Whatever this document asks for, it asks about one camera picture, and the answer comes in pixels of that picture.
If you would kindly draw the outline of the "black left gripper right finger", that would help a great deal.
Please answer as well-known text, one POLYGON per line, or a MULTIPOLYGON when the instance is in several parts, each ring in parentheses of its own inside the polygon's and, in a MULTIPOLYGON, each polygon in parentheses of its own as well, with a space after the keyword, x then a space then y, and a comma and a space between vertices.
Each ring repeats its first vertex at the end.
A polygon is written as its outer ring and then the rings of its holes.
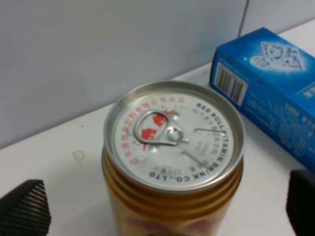
POLYGON ((315 175, 308 170, 291 171, 286 213, 297 236, 315 234, 315 175))

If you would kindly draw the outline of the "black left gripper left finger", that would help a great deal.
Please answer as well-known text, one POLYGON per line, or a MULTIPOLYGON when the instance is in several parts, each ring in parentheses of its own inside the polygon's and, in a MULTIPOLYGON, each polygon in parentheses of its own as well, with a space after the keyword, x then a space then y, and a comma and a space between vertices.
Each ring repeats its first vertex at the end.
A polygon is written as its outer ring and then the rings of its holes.
POLYGON ((2 236, 46 236, 52 216, 45 185, 29 179, 0 198, 2 236))

